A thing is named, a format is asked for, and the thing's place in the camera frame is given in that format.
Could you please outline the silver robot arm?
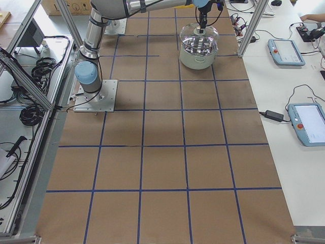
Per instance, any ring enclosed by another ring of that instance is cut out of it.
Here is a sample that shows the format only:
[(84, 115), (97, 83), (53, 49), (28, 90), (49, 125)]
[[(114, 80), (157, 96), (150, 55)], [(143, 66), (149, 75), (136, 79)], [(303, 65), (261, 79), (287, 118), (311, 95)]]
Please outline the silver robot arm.
[(92, 1), (79, 55), (117, 78), (118, 110), (179, 109), (181, 95), (203, 95), (212, 68), (194, 70), (182, 61), (175, 17), (190, 1)]

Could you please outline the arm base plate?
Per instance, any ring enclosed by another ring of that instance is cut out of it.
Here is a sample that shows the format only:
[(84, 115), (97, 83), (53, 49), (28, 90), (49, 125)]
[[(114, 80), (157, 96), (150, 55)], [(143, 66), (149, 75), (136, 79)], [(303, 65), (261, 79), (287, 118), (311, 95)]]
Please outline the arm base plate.
[(78, 94), (75, 95), (75, 112), (114, 112), (118, 80), (103, 80), (102, 89), (97, 94), (85, 93), (79, 85)]

